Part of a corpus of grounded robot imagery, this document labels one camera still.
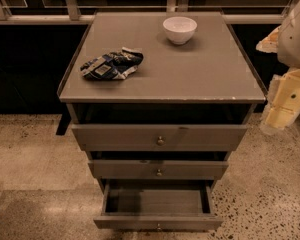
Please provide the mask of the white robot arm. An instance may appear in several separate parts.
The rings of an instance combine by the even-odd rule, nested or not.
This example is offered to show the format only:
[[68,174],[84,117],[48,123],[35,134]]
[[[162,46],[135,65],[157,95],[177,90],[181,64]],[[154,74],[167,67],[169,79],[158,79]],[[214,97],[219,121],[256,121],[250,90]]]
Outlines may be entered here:
[[272,135],[291,126],[300,115],[300,1],[256,49],[276,53],[278,61],[289,67],[283,76],[274,74],[269,85],[260,128]]

